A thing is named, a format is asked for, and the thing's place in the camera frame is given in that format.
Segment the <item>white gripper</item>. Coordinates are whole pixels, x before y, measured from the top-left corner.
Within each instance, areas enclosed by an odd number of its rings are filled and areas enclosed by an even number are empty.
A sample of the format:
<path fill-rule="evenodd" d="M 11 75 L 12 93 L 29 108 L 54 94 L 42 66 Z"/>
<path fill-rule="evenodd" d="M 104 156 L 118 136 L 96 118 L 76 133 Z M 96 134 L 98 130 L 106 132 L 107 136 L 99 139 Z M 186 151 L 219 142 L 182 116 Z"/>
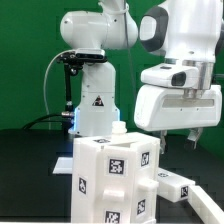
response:
<path fill-rule="evenodd" d="M 183 89 L 143 85 L 137 95 L 134 122 L 145 131 L 159 131 L 161 154 L 166 152 L 166 130 L 191 128 L 184 147 L 195 150 L 203 132 L 201 127 L 216 126 L 221 108 L 219 85 L 212 85 L 196 98 L 185 98 Z"/>

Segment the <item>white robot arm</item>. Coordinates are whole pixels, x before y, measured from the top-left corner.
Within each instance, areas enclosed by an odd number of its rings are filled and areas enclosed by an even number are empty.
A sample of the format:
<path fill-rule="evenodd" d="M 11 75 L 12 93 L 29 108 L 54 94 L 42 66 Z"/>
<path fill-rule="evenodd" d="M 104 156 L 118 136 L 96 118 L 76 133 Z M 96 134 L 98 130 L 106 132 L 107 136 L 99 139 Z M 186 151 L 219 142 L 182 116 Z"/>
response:
<path fill-rule="evenodd" d="M 134 122 L 142 130 L 166 133 L 187 129 L 191 143 L 202 130 L 219 123 L 222 95 L 212 81 L 224 28 L 223 0 L 164 0 L 135 23 L 124 0 L 100 0 L 101 12 L 67 13 L 60 26 L 72 50 L 68 73 L 81 73 L 81 102 L 73 108 L 70 133 L 108 134 L 119 120 L 114 67 L 108 49 L 140 42 L 161 64 L 142 71 Z"/>

